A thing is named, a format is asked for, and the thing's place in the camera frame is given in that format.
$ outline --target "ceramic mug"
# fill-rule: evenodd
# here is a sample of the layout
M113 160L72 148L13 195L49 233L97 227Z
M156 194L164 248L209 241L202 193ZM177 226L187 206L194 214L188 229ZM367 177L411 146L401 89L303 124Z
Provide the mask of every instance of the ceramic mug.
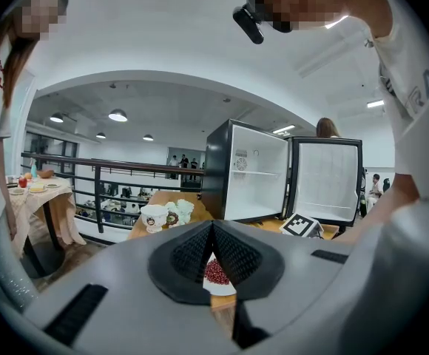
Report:
M141 208L142 223L149 233L162 231L162 225L167 221L169 210L162 205L145 205Z

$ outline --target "long brown hair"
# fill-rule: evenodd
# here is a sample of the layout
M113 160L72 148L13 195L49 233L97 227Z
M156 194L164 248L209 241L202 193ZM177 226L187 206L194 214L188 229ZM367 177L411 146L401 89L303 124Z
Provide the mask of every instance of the long brown hair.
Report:
M13 13L9 13L0 22L0 48L2 42L10 31L13 24ZM17 38L12 44L12 49L7 57L6 64L4 65L4 106L10 107L11 99L13 97L13 90L16 86L17 79L21 74L27 60L36 47L38 39Z
M317 137L330 138L334 135L336 135L337 137L340 136L336 125L334 125L334 122L326 117L321 118L317 124Z

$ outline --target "tablecloth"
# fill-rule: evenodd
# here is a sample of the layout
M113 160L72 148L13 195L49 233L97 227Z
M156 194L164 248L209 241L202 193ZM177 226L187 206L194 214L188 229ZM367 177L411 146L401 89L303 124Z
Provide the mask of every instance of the tablecloth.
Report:
M58 184L58 188L47 188L41 193L29 192L29 188L36 183ZM16 216L17 234L13 240L13 248L20 257L24 250L24 243L29 235L30 221L32 216L39 217L45 222L43 212L40 209L49 201L50 211L52 213L53 226L55 233L67 245L73 242L85 245L85 240L78 233L75 224L76 204L73 198L72 187L70 182L61 177L52 177L50 179L36 178L27 185L22 195L10 194L10 202L13 206L14 215Z

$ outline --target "metal railing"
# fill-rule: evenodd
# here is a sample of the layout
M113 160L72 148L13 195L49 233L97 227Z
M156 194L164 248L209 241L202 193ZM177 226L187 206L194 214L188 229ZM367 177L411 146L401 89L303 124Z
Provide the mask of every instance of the metal railing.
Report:
M111 196L106 194L101 194L100 191L100 185L103 184L114 184L117 186L125 186L125 187L135 187L135 188L142 188L142 189L154 189L154 190L171 190L171 191L180 191L180 192L197 192L199 193L201 190L201 187L184 187L184 186L153 186L153 185L146 185L146 184L140 184L140 183L126 183L123 181L112 181L112 180L104 180L101 179L101 172L104 172L109 169L112 170L110 173L119 173L114 172L114 170L124 170L125 175L146 175L151 178L161 177L160 175L194 175L194 176L200 176L200 179L203 179L204 171L202 169L183 169L178 167L172 167L172 166L162 166L157 164L145 164L145 163L132 163L132 162L120 162L116 160L100 160L100 159L85 159L85 158L71 158L71 157L64 157L61 155L40 155L40 154L33 154L29 152L23 152L21 154L23 158L34 158L36 160L40 160L40 164L42 164L42 160L45 160L47 162L57 163L60 165L63 165L64 163L67 164L75 164L80 166L91 166L92 171L94 171L94 177L83 177L72 174L67 174L63 172L55 172L55 176L59 176L61 178L66 179L72 179L72 180L85 180L85 181L91 181L94 183L94 191L88 192L88 191L82 191L75 188L75 186L72 186L73 193L75 195L86 195L90 197L94 197L94 206L86 205L86 204L80 204L76 203L77 208L83 209L84 211L90 210L94 211L95 218L91 217L84 217L79 214L77 214L75 217L77 217L80 220L85 220L91 223L96 223L98 226L98 231L100 233L104 233L104 226L114 227L118 229L131 229L132 225L121 225L118 223L112 223L104 220L104 215L108 217L108 214L112 216L119 216L119 217L131 217L131 222L135 221L139 218L140 213L126 213L126 212L120 212L120 211L112 211L101 208L101 203L103 203L105 200L114 200L114 201L120 201L122 203L125 203L126 206L128 203L137 203L139 206L143 206L147 204L147 200L141 199L141 198L125 198L125 197L117 197L117 196ZM26 166L24 164L21 165L21 167L25 169L29 169L29 166Z

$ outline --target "table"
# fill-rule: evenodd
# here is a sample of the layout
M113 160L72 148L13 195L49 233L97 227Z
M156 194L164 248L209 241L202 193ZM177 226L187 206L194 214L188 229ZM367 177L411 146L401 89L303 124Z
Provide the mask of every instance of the table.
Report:
M208 212L203 205L203 203L198 200L197 193L195 192L169 192L169 191L157 191L152 198L149 200L149 205L165 205L169 201L174 203L177 200L184 199L193 203L195 205L192 216L190 219L190 223L205 221L205 220L213 220L213 216L210 212ZM275 233L281 233L279 227L284 223L284 220L278 220L277 218L269 218L266 220L253 222L253 223L245 223L246 225L253 226L262 230L272 231ZM338 226L331 225L322 225L323 237L326 240L330 240L334 237L334 235L338 231ZM142 219L139 217L131 232L129 233L128 240L145 237L150 233L147 232L145 225L142 223ZM212 296L212 311L220 311L227 308L232 308L236 306L236 295L233 294L231 296Z
M29 192L30 186L41 183L58 184L58 188L47 188L41 193ZM64 243L86 244L75 224L75 200L67 179L52 177L33 180L22 195L10 194L16 216L17 234L12 242L15 253L21 257L22 265L32 278L47 276L63 263L65 253L58 243L59 235ZM51 242L33 245L29 239L30 218L36 216L47 224Z

